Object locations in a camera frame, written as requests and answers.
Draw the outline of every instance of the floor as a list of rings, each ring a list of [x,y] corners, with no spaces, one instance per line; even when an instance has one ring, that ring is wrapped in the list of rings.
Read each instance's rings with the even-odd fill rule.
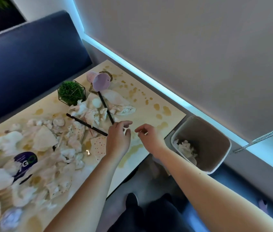
[[[143,210],[148,203],[165,193],[184,198],[174,179],[168,176],[161,165],[152,160],[152,155],[149,155],[140,164],[136,174],[107,199],[96,232],[106,232],[123,213],[126,196],[130,192],[135,193]]]

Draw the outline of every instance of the person's left hand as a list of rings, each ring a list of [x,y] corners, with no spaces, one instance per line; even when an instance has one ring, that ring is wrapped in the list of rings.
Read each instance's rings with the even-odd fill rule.
[[[130,146],[131,130],[127,129],[124,134],[123,128],[128,128],[131,124],[132,121],[121,121],[110,126],[106,153],[109,158],[120,161],[127,153]]]

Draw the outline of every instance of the forearm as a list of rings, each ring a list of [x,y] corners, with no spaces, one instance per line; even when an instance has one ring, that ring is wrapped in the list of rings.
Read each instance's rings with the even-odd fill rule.
[[[273,219],[171,150],[159,159],[212,232],[273,231]]]
[[[95,232],[118,160],[102,158],[45,231]]]

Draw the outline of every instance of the messy table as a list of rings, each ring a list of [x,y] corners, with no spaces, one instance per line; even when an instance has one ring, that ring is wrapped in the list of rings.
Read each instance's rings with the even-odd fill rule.
[[[148,155],[148,152],[133,130],[144,123],[148,123],[157,127],[165,137],[185,117],[185,114],[108,60],[94,67],[92,71],[108,71],[111,73],[113,81],[110,89],[117,91],[136,108],[135,113],[131,115],[117,116],[119,120],[133,121],[130,127],[132,139],[127,154],[119,163],[113,176],[108,192],[108,195],[110,195]],[[86,88],[86,95],[88,95],[90,83],[86,79],[86,73],[75,80]],[[57,91],[54,91],[1,123],[0,136],[4,134],[5,130],[9,129],[11,124],[26,122],[31,118],[50,116],[53,118],[63,117],[68,120],[69,118],[65,116],[67,109],[68,106],[58,100]],[[111,122],[108,118],[102,124],[105,130],[110,125]],[[88,132],[85,132],[82,151],[89,150],[90,153],[91,143],[89,138]],[[30,231],[41,232],[46,228],[98,164],[94,156],[90,154],[86,154],[83,161],[85,162],[85,167],[75,172],[69,191],[54,199],[54,203],[57,204],[56,208],[52,211],[36,212],[28,205],[17,231],[28,231],[30,228]]]

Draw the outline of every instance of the trash bin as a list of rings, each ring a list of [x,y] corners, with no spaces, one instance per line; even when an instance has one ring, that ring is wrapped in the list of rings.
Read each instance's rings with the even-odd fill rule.
[[[180,151],[175,140],[187,140],[196,150],[197,167],[212,174],[223,162],[231,149],[231,141],[218,129],[198,116],[189,117],[171,136],[171,144],[177,153],[188,160]]]

